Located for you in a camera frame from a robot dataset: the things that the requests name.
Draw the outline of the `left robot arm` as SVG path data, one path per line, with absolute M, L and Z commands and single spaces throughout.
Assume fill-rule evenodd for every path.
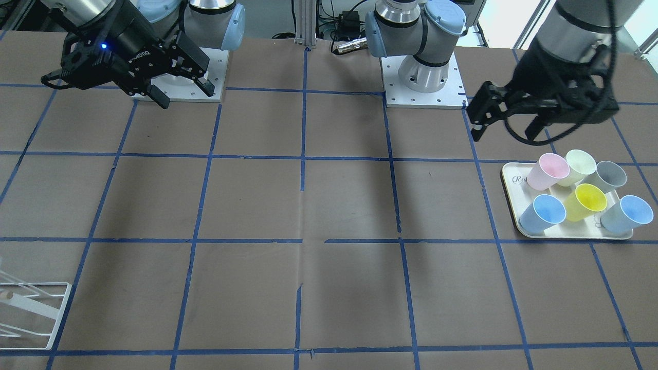
M 471 137 L 479 141 L 503 122 L 522 143 L 552 124 L 568 124 L 556 139 L 619 112 L 612 81 L 618 33 L 641 1 L 378 1 L 364 19 L 374 57 L 401 60 L 404 88 L 430 94 L 446 86 L 448 63 L 470 27 L 485 45 L 525 49 L 503 86 L 482 83 L 467 107 Z

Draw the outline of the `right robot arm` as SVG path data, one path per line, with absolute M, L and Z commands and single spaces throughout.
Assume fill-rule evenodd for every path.
M 230 51 L 242 44 L 235 1 L 46 1 L 66 30 L 60 68 L 41 82 L 56 90 L 113 83 L 162 108 L 219 102 Z

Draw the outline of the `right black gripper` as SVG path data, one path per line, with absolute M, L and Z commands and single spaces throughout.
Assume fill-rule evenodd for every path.
M 151 80 L 165 73 L 193 80 L 211 98 L 205 78 L 209 57 L 183 32 L 159 36 L 131 2 L 110 2 L 84 24 L 61 12 L 68 32 L 61 59 L 61 79 L 69 87 L 90 89 L 113 82 L 130 96 L 142 95 L 169 108 L 171 99 Z

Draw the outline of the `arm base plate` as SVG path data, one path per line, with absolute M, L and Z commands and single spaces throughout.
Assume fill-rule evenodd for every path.
M 202 51 L 209 57 L 209 65 L 204 78 L 214 86 L 213 95 L 211 97 L 202 92 L 192 80 L 184 77 L 162 75 L 153 78 L 151 84 L 158 87 L 158 89 L 166 94 L 172 103 L 221 103 L 230 52 L 211 48 L 202 48 Z
M 468 105 L 454 54 L 446 65 L 432 67 L 413 56 L 383 57 L 381 77 L 389 108 L 449 108 Z

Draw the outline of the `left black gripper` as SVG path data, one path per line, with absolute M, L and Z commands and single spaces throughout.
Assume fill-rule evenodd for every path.
M 508 84 L 486 81 L 470 101 L 472 139 L 479 141 L 489 125 L 508 121 L 507 112 L 501 110 L 504 101 L 515 113 L 537 114 L 524 131 L 529 141 L 536 140 L 546 124 L 580 122 L 602 98 L 602 87 L 592 76 L 607 76 L 604 57 L 609 54 L 610 47 L 602 44 L 591 61 L 571 63 L 545 51 L 538 41 L 531 42 Z

